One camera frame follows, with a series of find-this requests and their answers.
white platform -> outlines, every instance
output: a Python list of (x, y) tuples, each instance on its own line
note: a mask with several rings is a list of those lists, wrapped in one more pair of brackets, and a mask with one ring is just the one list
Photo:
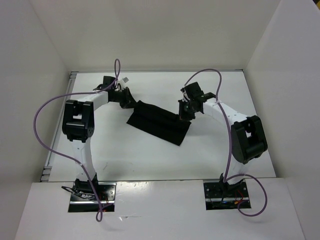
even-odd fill
[[(264, 204), (259, 185), (247, 179), (252, 209)], [(268, 206), (257, 217), (233, 210), (206, 210), (203, 181), (118, 182), (115, 212), (68, 213), (71, 183), (33, 183), (15, 240), (304, 240), (287, 185), (261, 179)]]
[[(178, 113), (180, 89), (193, 72), (123, 72), (136, 101), (154, 104)], [(106, 73), (78, 73), (72, 92), (87, 92), (101, 84)], [(256, 114), (250, 92), (241, 71), (222, 72), (220, 100), (235, 110)], [(202, 90), (216, 92), (219, 76), (204, 72), (194, 78)], [(83, 96), (72, 96), (78, 99)], [(226, 168), (228, 134), (226, 126), (197, 113), (181, 144), (176, 146), (126, 124), (132, 109), (109, 103), (94, 113), (95, 132), (91, 140), (93, 165), (100, 181), (152, 181), (217, 179)], [(54, 148), (72, 155), (70, 142), (58, 129)], [(74, 181), (75, 163), (52, 154), (50, 182)], [(275, 177), (268, 152), (252, 161), (250, 174), (259, 178)]]

black cloth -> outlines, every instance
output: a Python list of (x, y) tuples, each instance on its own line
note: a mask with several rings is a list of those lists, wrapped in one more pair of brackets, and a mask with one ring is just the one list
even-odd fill
[(178, 114), (142, 101), (138, 101), (126, 123), (178, 146), (183, 142), (191, 124), (180, 120)]

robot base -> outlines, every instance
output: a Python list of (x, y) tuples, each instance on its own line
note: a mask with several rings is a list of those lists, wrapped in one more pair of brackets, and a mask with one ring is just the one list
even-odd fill
[[(106, 207), (104, 212), (115, 211), (115, 198), (116, 198), (116, 186), (115, 182), (99, 182), (97, 186), (97, 194), (100, 198), (102, 205), (106, 203), (112, 204)], [(87, 198), (81, 198), (74, 194), (71, 194), (69, 202), (69, 213), (84, 213), (84, 212), (97, 212), (99, 209), (98, 202), (95, 200), (94, 195), (87, 194)]]
[(242, 181), (236, 189), (224, 194), (219, 180), (203, 181), (203, 188), (206, 210), (236, 209), (241, 201), (244, 201), (240, 205), (241, 209), (251, 208), (245, 181)]

white panel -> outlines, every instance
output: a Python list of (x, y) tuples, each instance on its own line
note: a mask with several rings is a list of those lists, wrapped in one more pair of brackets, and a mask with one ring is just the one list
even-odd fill
[[(286, 182), (261, 179), (268, 206), (258, 217), (243, 217), (238, 210), (206, 210), (203, 182), (119, 182), (115, 212), (68, 213), (70, 194), (65, 183), (34, 183), (15, 240), (304, 240)], [(264, 205), (254, 180), (247, 180), (252, 209)]]
[(30, 0), (69, 69), (242, 69), (280, 0)]
[[(33, 134), (36, 109), (66, 91), (68, 73), (27, 0), (0, 1), (0, 239), (12, 240), (33, 181), (39, 181), (45, 151)], [(61, 102), (39, 118), (47, 144)]]
[(319, 239), (320, 11), (312, 0), (283, 0), (245, 75), (270, 154), (288, 186), (305, 237)]
[[(180, 89), (192, 72), (123, 72), (128, 77), (135, 100), (154, 104), (178, 113)], [(114, 73), (79, 73), (73, 92), (87, 92)], [(222, 72), (220, 100), (248, 116), (256, 114), (243, 72)], [(219, 76), (203, 72), (196, 76), (202, 90), (216, 92)], [(94, 112), (95, 130), (91, 139), (92, 162), (100, 181), (218, 179), (226, 169), (228, 133), (225, 124), (201, 113), (180, 146), (145, 133), (126, 124), (132, 109), (121, 109), (110, 102)], [(57, 150), (72, 155), (71, 144), (64, 134), (57, 136)], [(73, 161), (52, 154), (50, 181), (74, 181), (76, 165)], [(256, 177), (275, 177), (268, 152), (252, 160), (249, 173)]]

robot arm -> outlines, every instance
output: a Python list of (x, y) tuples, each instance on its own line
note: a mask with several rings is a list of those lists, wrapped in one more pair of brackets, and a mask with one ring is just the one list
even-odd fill
[[(216, 101), (216, 96), (209, 92), (204, 94), (197, 82), (185, 86), (182, 90), (183, 99), (179, 100), (179, 116), (183, 120), (195, 119), (195, 113), (201, 112), (225, 124), (225, 118)], [(245, 174), (251, 160), (261, 156), (268, 149), (266, 136), (257, 116), (246, 116), (222, 105), (231, 128), (232, 157), (228, 176)], [(237, 185), (243, 177), (234, 177), (227, 181), (229, 185)]]
[[(105, 89), (114, 80), (114, 77), (104, 76), (103, 84), (100, 84), (95, 90)], [(79, 100), (65, 102), (62, 132), (71, 142), (74, 157), (85, 166), (90, 180), (95, 186), (98, 185), (98, 180), (91, 155), (91, 137), (95, 130), (94, 111), (109, 102), (117, 102), (123, 109), (133, 108), (136, 101), (129, 88), (125, 86), (127, 81), (127, 78), (123, 78), (108, 91), (93, 93)], [(75, 193), (92, 193), (87, 176), (78, 164), (76, 164), (76, 173), (73, 191)]]

